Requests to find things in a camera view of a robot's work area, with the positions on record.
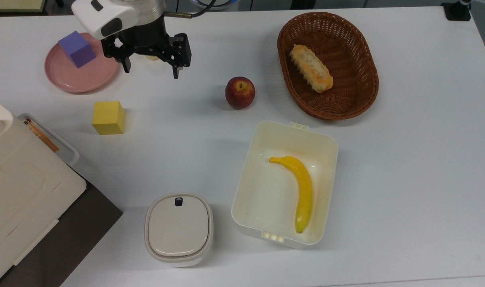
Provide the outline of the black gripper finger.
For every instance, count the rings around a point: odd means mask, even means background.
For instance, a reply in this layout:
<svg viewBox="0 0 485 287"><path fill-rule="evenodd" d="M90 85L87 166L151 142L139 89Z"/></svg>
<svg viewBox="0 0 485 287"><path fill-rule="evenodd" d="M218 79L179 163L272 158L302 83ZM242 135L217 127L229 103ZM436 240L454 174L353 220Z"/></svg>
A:
<svg viewBox="0 0 485 287"><path fill-rule="evenodd" d="M131 69L131 62L129 57L132 55L131 49L126 49L122 44L117 47L115 38L105 38L101 40L102 51L106 58L113 58L117 63L122 64L125 73L129 73Z"/></svg>
<svg viewBox="0 0 485 287"><path fill-rule="evenodd" d="M191 63L192 52L189 39L187 34L179 33L168 38L168 43L166 56L169 59L166 62L173 69L173 78L178 79L180 70L189 67Z"/></svg>

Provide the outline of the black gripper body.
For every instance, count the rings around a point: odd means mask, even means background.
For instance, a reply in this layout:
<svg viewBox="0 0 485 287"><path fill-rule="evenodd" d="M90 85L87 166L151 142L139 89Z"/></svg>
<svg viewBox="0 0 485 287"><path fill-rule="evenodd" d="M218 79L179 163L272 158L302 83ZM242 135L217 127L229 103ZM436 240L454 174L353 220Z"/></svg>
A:
<svg viewBox="0 0 485 287"><path fill-rule="evenodd" d="M160 17L149 24L143 24L120 31L116 34L126 49L131 49L132 54L157 56L163 61L169 58L166 56L166 49L169 45L165 18Z"/></svg>

